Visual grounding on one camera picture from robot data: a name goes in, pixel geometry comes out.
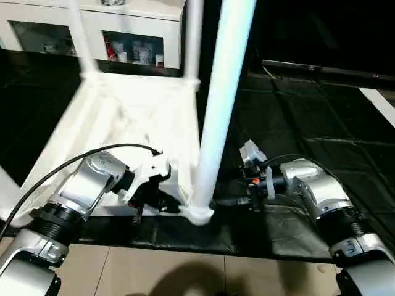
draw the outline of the white frame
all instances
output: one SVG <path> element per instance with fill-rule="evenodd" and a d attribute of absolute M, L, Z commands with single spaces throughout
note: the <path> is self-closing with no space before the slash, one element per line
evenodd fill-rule
<path fill-rule="evenodd" d="M 68 10 L 64 8 L 0 3 L 1 45 L 4 49 L 10 49 L 13 51 L 22 51 L 23 49 L 21 48 L 14 29 L 9 23 L 10 20 L 18 22 L 46 23 L 68 27 L 70 25 Z"/>
<path fill-rule="evenodd" d="M 102 31 L 113 31 L 162 38 L 164 67 L 180 68 L 181 22 L 93 11 L 81 14 L 94 59 L 108 60 Z"/>

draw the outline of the black floor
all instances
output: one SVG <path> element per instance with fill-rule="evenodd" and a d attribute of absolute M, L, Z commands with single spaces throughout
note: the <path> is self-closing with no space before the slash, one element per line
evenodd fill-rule
<path fill-rule="evenodd" d="M 80 82 L 77 60 L 0 52 L 0 165 L 22 184 Z M 108 72 L 128 73 L 124 65 Z M 207 89 L 197 97 L 202 128 Z M 239 165 L 239 147 L 252 139 L 269 157 L 316 158 L 352 191 L 375 229 L 395 242 L 395 129 L 356 88 L 246 78 L 239 84 L 220 179 Z M 218 209 L 207 226 L 184 218 L 92 218 L 76 242 L 249 257 L 328 261 L 327 246 L 306 211 L 293 201 L 267 202 L 262 213 Z"/>

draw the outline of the black cable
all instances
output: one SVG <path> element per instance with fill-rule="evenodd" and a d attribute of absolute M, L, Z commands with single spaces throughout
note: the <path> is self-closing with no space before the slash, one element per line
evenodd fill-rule
<path fill-rule="evenodd" d="M 45 181 L 47 181 L 50 177 L 52 177 L 53 175 L 55 175 L 57 172 L 59 172 L 60 170 L 63 170 L 65 167 L 67 167 L 68 165 L 71 165 L 72 163 L 86 157 L 92 154 L 95 154 L 97 152 L 100 151 L 104 151 L 104 150 L 108 150 L 108 149 L 112 149 L 112 148 L 118 148 L 118 147 L 137 147 L 137 148 L 143 148 L 143 149 L 147 149 L 150 150 L 153 154 L 153 156 L 155 155 L 159 155 L 160 152 L 158 150 L 155 150 L 154 148 L 151 148 L 149 146 L 146 145 L 141 145 L 141 144 L 130 144 L 130 143 L 123 143 L 123 144 L 113 144 L 113 145 L 108 145 L 108 146 L 104 146 L 104 147 L 100 147 L 97 149 L 93 149 L 90 151 L 87 151 L 85 153 L 82 153 L 68 161 L 66 161 L 65 163 L 63 163 L 62 165 L 59 165 L 56 169 L 52 170 L 50 173 L 48 173 L 47 175 L 45 175 L 44 177 L 42 177 L 36 184 L 34 184 L 23 196 L 22 198 L 17 202 L 16 206 L 14 207 L 14 209 L 11 211 L 10 215 L 8 216 L 6 222 L 4 223 L 4 226 L 1 229 L 0 232 L 0 242 L 2 240 L 2 238 L 4 237 L 4 234 L 6 233 L 7 228 L 10 226 L 11 221 L 14 219 L 15 215 L 17 214 L 17 212 L 19 211 L 20 207 L 23 205 L 23 203 L 29 198 L 29 196 L 37 189 L 40 187 L 40 185 L 42 185 Z"/>

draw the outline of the cabinet glass door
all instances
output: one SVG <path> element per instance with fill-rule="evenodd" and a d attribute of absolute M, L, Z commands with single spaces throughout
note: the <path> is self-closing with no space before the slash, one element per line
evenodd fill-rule
<path fill-rule="evenodd" d="M 9 21 L 23 51 L 76 56 L 68 26 Z"/>
<path fill-rule="evenodd" d="M 137 65 L 164 66 L 163 38 L 102 31 L 107 58 Z"/>

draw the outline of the white cabinet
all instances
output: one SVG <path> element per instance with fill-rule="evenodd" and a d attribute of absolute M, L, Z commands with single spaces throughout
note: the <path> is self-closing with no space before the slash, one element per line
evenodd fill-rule
<path fill-rule="evenodd" d="M 67 10 L 0 3 L 0 40 L 4 49 L 68 54 L 73 44 Z"/>
<path fill-rule="evenodd" d="M 95 59 L 109 58 L 105 45 L 105 39 L 108 39 L 112 47 L 122 44 L 128 62 L 138 62 L 139 54 L 136 56 L 133 52 L 137 41 L 141 47 L 144 44 L 149 47 L 150 64 L 154 64 L 155 55 L 162 55 L 165 68 L 180 68 L 180 22 L 91 11 L 83 11 L 82 17 Z"/>
<path fill-rule="evenodd" d="M 126 0 L 125 5 L 113 7 L 103 6 L 101 0 L 79 0 L 93 58 L 112 60 L 109 56 L 114 51 L 119 62 L 155 65 L 162 61 L 162 67 L 180 68 L 184 3 Z M 68 25 L 67 1 L 0 0 L 3 49 L 78 55 Z"/>

